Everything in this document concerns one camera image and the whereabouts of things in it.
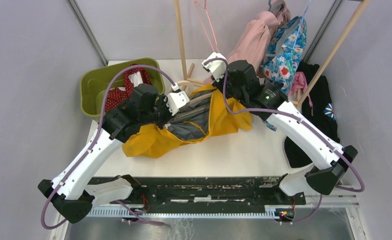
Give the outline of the yellow skirt grey lining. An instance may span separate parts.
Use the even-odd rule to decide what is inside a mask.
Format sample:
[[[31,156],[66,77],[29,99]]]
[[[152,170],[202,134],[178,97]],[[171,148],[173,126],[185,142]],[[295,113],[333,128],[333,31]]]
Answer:
[[[209,137],[251,130],[252,115],[237,113],[244,106],[233,98],[224,101],[220,90],[213,88],[208,111],[178,120],[173,117],[163,128],[154,123],[142,126],[122,145],[124,154],[156,159],[180,146],[200,143]]]

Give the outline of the wooden hanger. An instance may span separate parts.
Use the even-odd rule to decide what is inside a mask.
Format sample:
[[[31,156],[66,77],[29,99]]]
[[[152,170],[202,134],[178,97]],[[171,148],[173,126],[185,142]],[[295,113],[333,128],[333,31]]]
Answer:
[[[202,85],[190,80],[179,81],[178,86],[189,97],[189,102],[174,116],[174,120],[204,113],[210,108],[210,100],[215,90],[211,85]]]

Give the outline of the red polka dot skirt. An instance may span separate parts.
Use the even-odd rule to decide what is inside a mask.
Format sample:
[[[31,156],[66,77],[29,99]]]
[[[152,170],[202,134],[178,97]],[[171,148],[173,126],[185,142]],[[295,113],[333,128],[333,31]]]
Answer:
[[[121,102],[130,98],[132,91],[140,84],[152,85],[148,72],[142,68],[134,68],[123,73],[123,85],[108,92],[105,112],[117,107]]]

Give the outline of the pink garment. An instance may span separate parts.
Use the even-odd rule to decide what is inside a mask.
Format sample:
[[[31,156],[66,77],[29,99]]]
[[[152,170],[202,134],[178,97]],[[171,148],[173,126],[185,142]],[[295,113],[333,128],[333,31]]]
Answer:
[[[265,58],[266,48],[278,27],[291,19],[290,10],[284,0],[275,1],[272,7],[274,8],[272,12],[261,11],[249,21],[236,47],[227,57],[228,63],[246,60],[254,67],[257,76],[261,78],[265,77],[261,70],[261,63]]]

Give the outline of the pink wire hanger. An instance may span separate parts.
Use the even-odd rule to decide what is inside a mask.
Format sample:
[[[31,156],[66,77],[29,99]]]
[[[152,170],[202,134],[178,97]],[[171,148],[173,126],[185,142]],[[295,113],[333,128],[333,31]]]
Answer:
[[[213,28],[212,20],[210,18],[208,4],[206,0],[192,0],[191,1],[196,15],[199,19],[202,30],[213,52],[219,52],[218,41],[216,33]]]

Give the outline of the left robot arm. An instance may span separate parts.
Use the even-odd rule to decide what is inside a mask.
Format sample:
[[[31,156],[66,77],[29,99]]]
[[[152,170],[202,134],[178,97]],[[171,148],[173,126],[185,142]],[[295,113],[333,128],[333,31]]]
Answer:
[[[176,84],[171,93],[162,95],[152,85],[135,87],[128,99],[104,114],[92,138],[70,165],[54,179],[39,183],[38,189],[47,197],[43,209],[53,204],[65,221],[74,224],[98,206],[127,199],[140,186],[130,175],[99,184],[90,184],[90,180],[142,126],[162,127],[188,103],[187,93]]]

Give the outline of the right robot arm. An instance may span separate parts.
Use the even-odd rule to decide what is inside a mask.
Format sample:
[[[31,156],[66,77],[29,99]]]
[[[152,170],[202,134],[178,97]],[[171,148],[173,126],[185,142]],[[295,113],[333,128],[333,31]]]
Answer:
[[[352,165],[358,150],[352,145],[342,146],[324,134],[276,86],[260,84],[254,67],[246,60],[227,63],[224,58],[216,57],[205,61],[203,66],[211,73],[212,84],[221,91],[224,102],[233,99],[243,106],[242,110],[232,110],[226,103],[230,113],[250,113],[271,123],[312,161],[312,167],[284,176],[279,183],[281,191],[289,196],[300,192],[303,187],[322,195],[330,195],[335,188],[354,193],[364,191],[361,177],[358,177],[359,188],[338,184],[347,170],[358,175]]]

